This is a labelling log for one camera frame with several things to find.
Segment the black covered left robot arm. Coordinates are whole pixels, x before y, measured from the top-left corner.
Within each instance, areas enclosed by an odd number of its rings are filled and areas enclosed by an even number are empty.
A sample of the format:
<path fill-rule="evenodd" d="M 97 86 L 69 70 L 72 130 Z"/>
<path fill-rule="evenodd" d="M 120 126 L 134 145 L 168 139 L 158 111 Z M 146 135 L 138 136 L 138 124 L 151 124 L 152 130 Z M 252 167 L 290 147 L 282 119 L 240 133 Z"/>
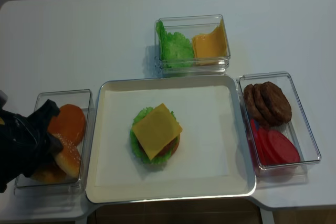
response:
<path fill-rule="evenodd" d="M 28 117 L 1 109 L 1 193 L 23 174 L 30 177 L 63 150 L 60 140 L 48 133 L 51 119 L 60 109 L 47 100 Z"/>

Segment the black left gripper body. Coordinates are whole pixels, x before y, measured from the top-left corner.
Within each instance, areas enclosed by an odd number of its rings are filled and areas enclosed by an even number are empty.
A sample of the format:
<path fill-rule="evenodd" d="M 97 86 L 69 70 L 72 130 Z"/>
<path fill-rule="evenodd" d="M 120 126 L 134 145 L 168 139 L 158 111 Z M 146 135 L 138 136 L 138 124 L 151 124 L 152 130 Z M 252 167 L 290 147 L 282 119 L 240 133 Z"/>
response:
<path fill-rule="evenodd" d="M 34 112 L 24 117 L 5 113 L 5 181 L 20 174 L 30 177 L 43 164 L 53 161 L 47 128 L 52 113 Z"/>

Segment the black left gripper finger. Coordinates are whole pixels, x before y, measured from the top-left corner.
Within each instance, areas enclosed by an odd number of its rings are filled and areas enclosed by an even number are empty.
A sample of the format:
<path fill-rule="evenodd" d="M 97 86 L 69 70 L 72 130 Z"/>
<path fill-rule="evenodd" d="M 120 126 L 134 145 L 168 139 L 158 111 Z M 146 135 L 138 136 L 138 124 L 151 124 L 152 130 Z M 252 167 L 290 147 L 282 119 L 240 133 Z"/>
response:
<path fill-rule="evenodd" d="M 63 150 L 60 140 L 50 133 L 38 139 L 28 160 L 28 167 L 25 169 L 25 177 L 32 177 L 39 173 L 50 171 L 56 166 L 54 156 Z"/>
<path fill-rule="evenodd" d="M 56 103 L 48 99 L 39 109 L 34 111 L 28 118 L 30 125 L 36 130 L 46 130 L 53 117 L 60 113 Z"/>

